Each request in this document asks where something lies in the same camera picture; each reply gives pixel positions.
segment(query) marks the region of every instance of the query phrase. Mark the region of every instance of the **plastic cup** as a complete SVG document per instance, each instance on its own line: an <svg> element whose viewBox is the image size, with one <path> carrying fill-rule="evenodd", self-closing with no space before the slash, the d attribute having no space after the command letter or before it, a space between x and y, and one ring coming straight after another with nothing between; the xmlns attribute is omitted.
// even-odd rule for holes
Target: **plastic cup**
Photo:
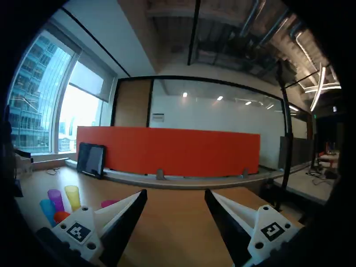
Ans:
<svg viewBox="0 0 356 267"><path fill-rule="evenodd" d="M54 215L53 219L56 222L56 224L59 224L60 222L64 221L68 216L70 216L70 213L65 211L58 211Z"/></svg>
<svg viewBox="0 0 356 267"><path fill-rule="evenodd" d="M56 211L64 211L61 192L57 189L48 190L48 198L53 202Z"/></svg>
<svg viewBox="0 0 356 267"><path fill-rule="evenodd" d="M110 206L110 205L113 205L115 204L116 202L119 202L120 200L114 200L114 199L110 199L110 200L105 200L101 203L101 207L102 208L105 208L107 206Z"/></svg>
<svg viewBox="0 0 356 267"><path fill-rule="evenodd" d="M65 193L67 194L72 211L76 211L81 207L81 199L79 198L79 188L77 186L65 186Z"/></svg>
<svg viewBox="0 0 356 267"><path fill-rule="evenodd" d="M55 227L56 222L54 221L53 217L56 213L56 208L54 207L54 204L52 203L52 201L49 199L43 199L40 202L40 206L41 206L43 213L47 217L49 223L51 224L51 226Z"/></svg>

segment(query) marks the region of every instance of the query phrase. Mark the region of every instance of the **yellow cup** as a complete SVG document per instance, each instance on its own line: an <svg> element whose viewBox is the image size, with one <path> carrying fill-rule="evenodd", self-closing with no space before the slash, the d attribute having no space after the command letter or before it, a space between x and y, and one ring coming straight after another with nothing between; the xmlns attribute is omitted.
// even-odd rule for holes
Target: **yellow cup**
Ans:
<svg viewBox="0 0 356 267"><path fill-rule="evenodd" d="M79 188L77 186L65 186L65 193L68 197L72 211L76 211L81 207L81 199L79 198Z"/></svg>

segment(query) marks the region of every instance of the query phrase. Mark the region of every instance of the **window sill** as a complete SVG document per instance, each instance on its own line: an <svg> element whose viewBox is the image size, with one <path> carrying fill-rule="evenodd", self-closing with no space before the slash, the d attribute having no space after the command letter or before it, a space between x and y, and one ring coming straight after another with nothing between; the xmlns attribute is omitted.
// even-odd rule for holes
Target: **window sill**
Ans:
<svg viewBox="0 0 356 267"><path fill-rule="evenodd" d="M53 153L34 153L31 154L33 162L42 162L48 160L56 160L60 158L70 158L72 160L77 159L77 153L75 152L59 152L58 154Z"/></svg>

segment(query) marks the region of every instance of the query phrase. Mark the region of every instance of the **pink cup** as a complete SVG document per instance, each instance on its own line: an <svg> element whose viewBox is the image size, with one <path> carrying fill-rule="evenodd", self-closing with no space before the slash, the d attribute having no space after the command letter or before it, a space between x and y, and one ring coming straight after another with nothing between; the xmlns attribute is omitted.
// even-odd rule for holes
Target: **pink cup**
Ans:
<svg viewBox="0 0 356 267"><path fill-rule="evenodd" d="M119 202L120 200L113 200L113 199L110 199L110 200L105 200L101 203L101 207L102 208L105 208L107 206L110 206L110 205L113 205L115 204L116 202Z"/></svg>

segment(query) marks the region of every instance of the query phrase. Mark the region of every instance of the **wooden wall panel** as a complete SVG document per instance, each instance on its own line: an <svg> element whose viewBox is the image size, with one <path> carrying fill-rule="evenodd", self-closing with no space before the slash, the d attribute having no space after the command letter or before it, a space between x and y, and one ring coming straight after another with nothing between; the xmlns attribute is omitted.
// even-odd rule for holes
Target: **wooden wall panel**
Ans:
<svg viewBox="0 0 356 267"><path fill-rule="evenodd" d="M114 126L146 127L151 80L123 81L118 88Z"/></svg>

